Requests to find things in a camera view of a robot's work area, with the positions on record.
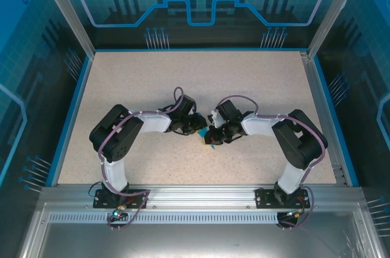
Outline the steel front tray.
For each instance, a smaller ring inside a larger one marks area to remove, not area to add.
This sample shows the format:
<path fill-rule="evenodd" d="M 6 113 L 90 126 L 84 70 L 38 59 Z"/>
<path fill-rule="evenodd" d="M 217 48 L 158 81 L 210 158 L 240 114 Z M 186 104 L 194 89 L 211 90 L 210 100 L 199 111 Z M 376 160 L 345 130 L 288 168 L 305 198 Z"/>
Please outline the steel front tray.
<path fill-rule="evenodd" d="M 355 205 L 319 211 L 301 227 L 289 224 L 49 223 L 34 214 L 17 258 L 390 258 L 370 216 Z"/>

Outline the aluminium mounting rail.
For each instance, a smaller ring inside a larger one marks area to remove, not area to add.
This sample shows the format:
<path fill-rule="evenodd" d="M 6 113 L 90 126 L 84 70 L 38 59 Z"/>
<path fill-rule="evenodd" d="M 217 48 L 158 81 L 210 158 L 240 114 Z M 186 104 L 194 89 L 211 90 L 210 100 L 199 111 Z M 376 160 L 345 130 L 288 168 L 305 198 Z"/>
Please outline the aluminium mounting rail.
<path fill-rule="evenodd" d="M 259 185 L 205 185 L 205 186 L 148 186 L 151 191 L 146 208 L 149 210 L 239 210 L 255 209 L 255 193 Z M 364 202 L 359 187 L 337 185 L 310 185 L 314 193 L 311 201 L 316 209 L 344 209 Z M 93 198 L 87 185 L 61 185 L 42 189 L 39 207 L 59 209 L 89 209 Z"/>

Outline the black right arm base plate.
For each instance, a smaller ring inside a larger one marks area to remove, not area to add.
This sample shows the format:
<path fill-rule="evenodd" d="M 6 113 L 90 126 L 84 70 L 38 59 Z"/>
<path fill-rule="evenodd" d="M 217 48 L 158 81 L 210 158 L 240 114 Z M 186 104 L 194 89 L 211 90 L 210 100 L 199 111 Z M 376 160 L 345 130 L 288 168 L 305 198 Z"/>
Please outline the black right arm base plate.
<path fill-rule="evenodd" d="M 298 188 L 292 194 L 283 190 L 259 188 L 254 191 L 257 209 L 309 209 L 311 207 L 308 191 Z"/>

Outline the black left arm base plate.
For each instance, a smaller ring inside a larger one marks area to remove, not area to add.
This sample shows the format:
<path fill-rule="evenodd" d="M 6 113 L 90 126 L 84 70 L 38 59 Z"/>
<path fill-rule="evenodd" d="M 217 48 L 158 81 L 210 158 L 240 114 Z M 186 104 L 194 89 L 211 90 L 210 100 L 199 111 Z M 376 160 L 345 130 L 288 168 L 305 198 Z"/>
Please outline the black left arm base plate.
<path fill-rule="evenodd" d="M 119 206 L 125 206 L 126 209 L 137 209 L 141 205 L 144 197 L 140 196 L 121 196 L 114 194 L 108 189 L 97 189 L 94 194 L 93 208 L 95 209 L 116 209 Z"/>

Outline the aluminium side rail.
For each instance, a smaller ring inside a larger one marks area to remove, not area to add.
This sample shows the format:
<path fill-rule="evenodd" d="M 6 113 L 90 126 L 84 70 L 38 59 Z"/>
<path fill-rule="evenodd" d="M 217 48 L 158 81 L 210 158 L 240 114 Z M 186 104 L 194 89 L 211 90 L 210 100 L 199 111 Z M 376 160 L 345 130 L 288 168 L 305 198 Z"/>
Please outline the aluminium side rail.
<path fill-rule="evenodd" d="M 324 159 L 310 171 L 305 182 L 307 184 L 325 184 L 330 179 L 332 184 L 348 187 L 349 177 L 345 172 L 345 159 L 339 144 L 335 125 L 330 113 L 324 88 L 315 62 L 309 58 L 307 52 L 301 51 L 305 74 L 316 109 L 317 120 L 313 120 L 328 141 L 328 148 Z"/>

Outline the aluminium frame post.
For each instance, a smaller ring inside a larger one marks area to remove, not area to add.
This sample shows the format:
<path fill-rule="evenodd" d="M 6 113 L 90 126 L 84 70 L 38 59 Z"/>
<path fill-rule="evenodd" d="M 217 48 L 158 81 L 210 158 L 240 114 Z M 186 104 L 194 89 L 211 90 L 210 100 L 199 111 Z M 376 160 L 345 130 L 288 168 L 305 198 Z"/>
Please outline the aluminium frame post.
<path fill-rule="evenodd" d="M 66 22 L 69 24 L 73 34 L 79 41 L 82 49 L 90 59 L 94 59 L 96 50 L 82 25 L 81 20 L 77 16 L 77 13 L 70 0 L 54 0 L 64 16 Z"/>
<path fill-rule="evenodd" d="M 347 0 L 333 0 L 327 13 L 324 16 L 321 24 L 319 25 L 309 47 L 307 57 L 309 60 L 313 60 L 317 54 L 319 48 L 325 41 L 328 33 L 334 25 L 337 17 L 345 7 Z"/>

